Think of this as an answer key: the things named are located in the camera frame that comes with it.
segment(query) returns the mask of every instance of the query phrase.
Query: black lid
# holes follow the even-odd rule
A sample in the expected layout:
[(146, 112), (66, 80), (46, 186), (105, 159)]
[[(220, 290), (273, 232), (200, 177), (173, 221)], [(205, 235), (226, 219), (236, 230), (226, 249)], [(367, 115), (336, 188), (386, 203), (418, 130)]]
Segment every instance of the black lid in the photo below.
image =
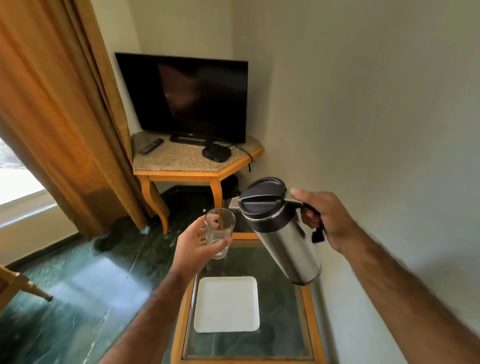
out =
[(252, 219), (270, 217), (285, 204), (286, 191), (285, 184), (279, 178), (265, 177), (256, 180), (240, 195), (240, 210)]

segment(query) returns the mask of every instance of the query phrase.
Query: orange curtain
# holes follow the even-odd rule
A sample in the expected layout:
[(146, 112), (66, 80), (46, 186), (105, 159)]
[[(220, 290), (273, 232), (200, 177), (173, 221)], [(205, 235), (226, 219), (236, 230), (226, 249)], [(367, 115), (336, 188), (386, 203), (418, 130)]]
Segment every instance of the orange curtain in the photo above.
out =
[(0, 135), (87, 238), (143, 229), (125, 111), (88, 0), (0, 2)]

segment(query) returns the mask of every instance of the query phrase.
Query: person's left arm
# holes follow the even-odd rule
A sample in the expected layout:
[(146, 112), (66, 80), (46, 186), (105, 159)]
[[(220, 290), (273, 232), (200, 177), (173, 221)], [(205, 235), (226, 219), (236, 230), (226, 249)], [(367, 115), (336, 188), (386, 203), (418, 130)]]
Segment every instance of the person's left arm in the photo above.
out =
[(204, 216), (200, 216), (179, 236), (167, 276), (99, 364), (162, 361), (188, 284), (211, 257), (231, 242), (231, 239), (225, 239), (212, 245), (203, 245), (200, 243), (203, 234)]

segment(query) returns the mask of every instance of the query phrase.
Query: empty glass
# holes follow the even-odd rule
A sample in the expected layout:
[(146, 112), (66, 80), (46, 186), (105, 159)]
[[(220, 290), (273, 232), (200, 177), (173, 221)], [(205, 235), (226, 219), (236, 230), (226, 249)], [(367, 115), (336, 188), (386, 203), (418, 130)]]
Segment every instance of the empty glass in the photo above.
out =
[[(231, 238), (235, 227), (235, 215), (226, 208), (214, 208), (205, 215), (206, 244), (213, 244), (225, 238)], [(213, 259), (221, 259), (227, 255), (228, 246), (214, 255)]]

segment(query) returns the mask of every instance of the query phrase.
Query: white plate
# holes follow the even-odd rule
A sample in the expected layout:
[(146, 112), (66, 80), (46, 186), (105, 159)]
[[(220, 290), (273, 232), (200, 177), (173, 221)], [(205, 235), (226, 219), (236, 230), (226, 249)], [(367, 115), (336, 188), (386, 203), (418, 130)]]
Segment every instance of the white plate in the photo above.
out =
[(198, 284), (197, 332), (255, 331), (260, 327), (254, 277), (205, 277)]

